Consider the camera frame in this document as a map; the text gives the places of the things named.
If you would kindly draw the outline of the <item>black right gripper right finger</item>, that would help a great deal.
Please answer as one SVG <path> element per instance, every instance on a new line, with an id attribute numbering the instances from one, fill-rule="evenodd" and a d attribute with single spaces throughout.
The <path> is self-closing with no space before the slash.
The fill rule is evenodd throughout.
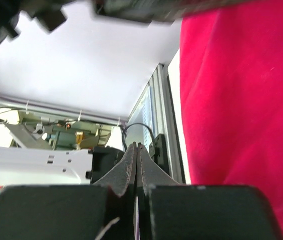
<path id="1" fill-rule="evenodd" d="M 184 185 L 137 146 L 141 240 L 281 240 L 267 197 L 249 185 Z"/>

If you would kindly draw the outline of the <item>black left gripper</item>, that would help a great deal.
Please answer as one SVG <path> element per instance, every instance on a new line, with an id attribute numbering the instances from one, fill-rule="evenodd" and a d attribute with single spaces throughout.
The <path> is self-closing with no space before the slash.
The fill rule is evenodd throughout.
<path id="1" fill-rule="evenodd" d="M 21 12 L 37 19 L 49 32 L 66 21 L 62 8 L 70 0 L 0 0 L 0 44 L 6 37 L 19 36 L 17 24 Z M 187 15 L 231 5 L 229 0 L 92 0 L 99 16 L 149 24 L 152 21 L 172 23 Z"/>

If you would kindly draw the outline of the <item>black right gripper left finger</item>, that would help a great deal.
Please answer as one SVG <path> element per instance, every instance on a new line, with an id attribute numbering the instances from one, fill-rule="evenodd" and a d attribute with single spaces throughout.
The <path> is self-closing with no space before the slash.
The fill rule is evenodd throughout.
<path id="1" fill-rule="evenodd" d="M 132 240 L 136 144 L 90 185 L 0 190 L 0 240 Z"/>

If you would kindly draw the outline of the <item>magenta t shirt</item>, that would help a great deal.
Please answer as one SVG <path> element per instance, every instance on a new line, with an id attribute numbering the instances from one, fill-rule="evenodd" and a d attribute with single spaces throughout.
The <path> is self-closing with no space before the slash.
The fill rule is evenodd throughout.
<path id="1" fill-rule="evenodd" d="M 245 184 L 283 233 L 283 0 L 183 19 L 180 98 L 193 184 Z"/>

